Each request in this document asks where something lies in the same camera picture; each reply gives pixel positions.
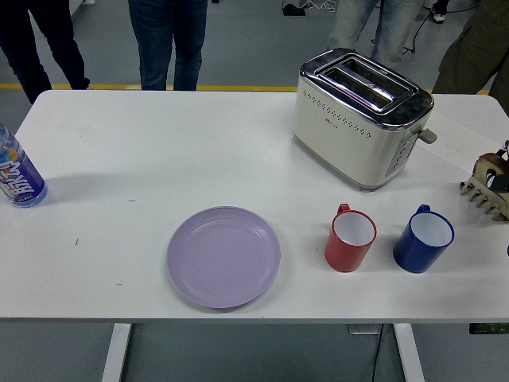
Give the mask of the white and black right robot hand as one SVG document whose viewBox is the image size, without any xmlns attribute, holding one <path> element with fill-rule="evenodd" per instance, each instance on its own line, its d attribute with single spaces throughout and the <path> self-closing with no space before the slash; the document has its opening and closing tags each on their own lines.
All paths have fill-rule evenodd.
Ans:
<svg viewBox="0 0 509 382">
<path fill-rule="evenodd" d="M 486 174 L 488 189 L 494 193 L 508 192 L 508 159 L 503 158 L 505 154 L 508 154 L 507 140 L 492 159 L 493 169 L 489 169 Z"/>
</svg>

